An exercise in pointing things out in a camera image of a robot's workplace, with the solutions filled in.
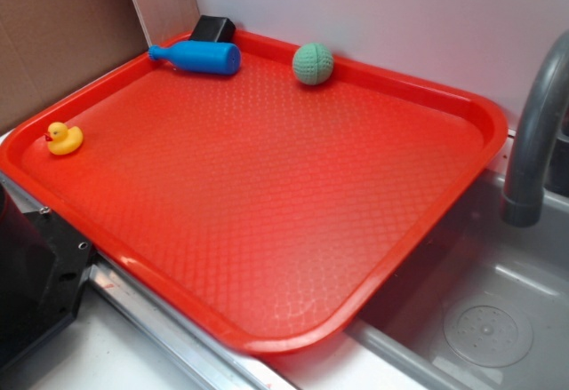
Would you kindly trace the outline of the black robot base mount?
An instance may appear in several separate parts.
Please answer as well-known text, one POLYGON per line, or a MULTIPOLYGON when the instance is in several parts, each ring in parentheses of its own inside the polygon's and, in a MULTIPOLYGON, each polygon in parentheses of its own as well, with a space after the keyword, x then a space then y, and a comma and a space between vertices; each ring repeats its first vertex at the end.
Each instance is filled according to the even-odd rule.
POLYGON ((1 189, 1 370, 77 317, 92 242, 54 211, 23 212, 1 189))

